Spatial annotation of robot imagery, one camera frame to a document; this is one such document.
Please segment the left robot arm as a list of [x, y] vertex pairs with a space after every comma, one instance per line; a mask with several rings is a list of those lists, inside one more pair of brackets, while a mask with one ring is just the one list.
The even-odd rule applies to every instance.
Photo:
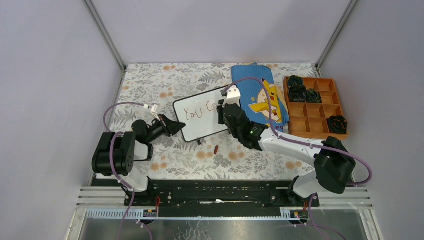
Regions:
[[101, 177], [115, 179], [125, 190], [136, 192], [136, 199], [144, 206], [152, 204], [155, 192], [149, 188], [150, 178], [134, 169], [135, 162], [153, 158], [153, 141], [161, 136], [172, 137], [186, 126], [160, 114], [151, 124], [136, 120], [132, 131], [104, 132], [92, 158], [92, 170]]

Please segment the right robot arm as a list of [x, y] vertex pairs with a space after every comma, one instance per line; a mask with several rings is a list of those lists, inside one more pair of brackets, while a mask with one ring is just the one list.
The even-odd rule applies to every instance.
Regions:
[[217, 106], [218, 123], [244, 147], [262, 152], [283, 154], [309, 163], [313, 171], [295, 177], [287, 189], [287, 201], [301, 205], [312, 194], [330, 192], [343, 194], [356, 166], [340, 140], [328, 137], [323, 141], [277, 132], [271, 127], [251, 121], [237, 104]]

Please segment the small black-framed whiteboard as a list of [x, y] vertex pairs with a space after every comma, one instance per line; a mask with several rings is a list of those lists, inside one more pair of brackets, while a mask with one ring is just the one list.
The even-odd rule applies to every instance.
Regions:
[[186, 124], [182, 128], [183, 140], [187, 143], [226, 131], [224, 124], [219, 124], [217, 106], [224, 100], [221, 91], [225, 87], [208, 90], [173, 102], [176, 119]]

